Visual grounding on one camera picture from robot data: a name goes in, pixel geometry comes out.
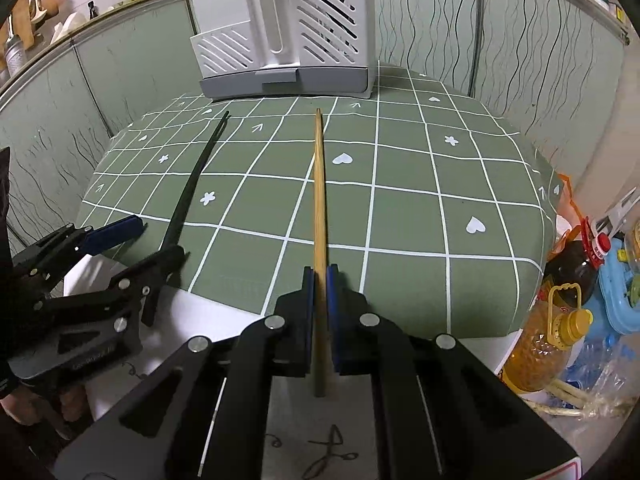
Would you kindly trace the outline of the person left hand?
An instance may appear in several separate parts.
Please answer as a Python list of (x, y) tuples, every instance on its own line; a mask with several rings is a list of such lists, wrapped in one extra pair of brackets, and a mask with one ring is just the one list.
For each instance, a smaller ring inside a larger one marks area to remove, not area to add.
[(38, 396), (25, 386), (17, 387), (1, 400), (6, 414), (25, 426), (46, 420), (64, 440), (72, 440), (76, 431), (72, 425), (90, 413), (83, 385), (69, 388), (57, 396)]

